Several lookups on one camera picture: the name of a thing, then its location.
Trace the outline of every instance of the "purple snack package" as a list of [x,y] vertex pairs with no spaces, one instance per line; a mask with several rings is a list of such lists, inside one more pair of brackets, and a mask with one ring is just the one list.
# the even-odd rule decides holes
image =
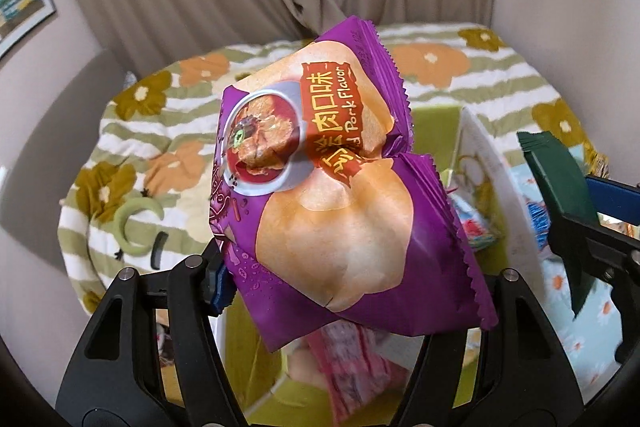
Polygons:
[[225,89],[210,225],[271,350],[338,318],[415,336],[497,315],[373,25]]

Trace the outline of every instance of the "light blue fabric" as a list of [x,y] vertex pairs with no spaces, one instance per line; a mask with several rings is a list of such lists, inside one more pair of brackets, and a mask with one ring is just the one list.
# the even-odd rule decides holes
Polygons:
[[[582,145],[569,149],[580,165],[584,165]],[[545,209],[542,194],[529,166],[525,163],[511,169],[514,181],[524,196],[538,238],[546,295],[542,308],[562,342],[574,369],[583,396],[593,396],[604,385],[598,379],[615,363],[614,353],[622,340],[620,312],[610,299],[611,286],[603,281],[596,284],[584,307],[575,317],[562,260],[550,252],[546,243],[549,221],[542,219]]]

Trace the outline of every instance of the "floral blanket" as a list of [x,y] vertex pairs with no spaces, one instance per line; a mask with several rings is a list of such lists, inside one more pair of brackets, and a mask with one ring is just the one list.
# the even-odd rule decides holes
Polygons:
[[[533,204],[532,221],[539,218],[542,197],[516,131],[551,131],[592,172],[606,171],[558,92],[493,31],[473,24],[404,24],[379,32],[412,108],[465,105],[484,124]],[[202,253],[211,238],[209,192],[222,91],[305,44],[239,44],[188,58],[140,80],[107,105],[98,143],[63,201],[58,229],[69,279],[87,312],[123,267],[165,270]],[[122,215],[129,201],[135,212]],[[543,250],[545,230],[538,232]],[[564,302],[561,265],[546,272],[550,292],[563,295],[550,302]],[[591,319],[611,311],[607,289],[600,293]],[[568,330],[565,336],[572,353],[588,344],[583,333]],[[596,379],[604,363],[590,363],[581,381]]]

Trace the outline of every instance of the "orange label banner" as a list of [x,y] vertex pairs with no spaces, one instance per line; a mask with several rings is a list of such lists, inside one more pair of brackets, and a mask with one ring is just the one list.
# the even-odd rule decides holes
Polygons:
[[306,153],[316,167],[350,185],[360,170],[362,100],[348,63],[302,64],[300,79]]

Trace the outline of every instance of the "snack wrapper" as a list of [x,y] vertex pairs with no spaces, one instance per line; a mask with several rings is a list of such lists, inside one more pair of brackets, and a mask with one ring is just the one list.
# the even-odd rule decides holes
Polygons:
[[270,349],[338,318],[405,336],[495,325],[433,160],[412,143],[402,80],[356,17],[225,89],[210,224]]
[[378,336],[358,324],[335,321],[305,337],[326,378],[335,427],[387,389],[407,383],[409,370],[376,353]]
[[456,214],[458,214],[460,218],[462,228],[469,241],[469,246],[471,246],[475,252],[490,247],[497,241],[498,236],[477,208],[469,204],[455,192],[449,194],[449,199],[453,204]]

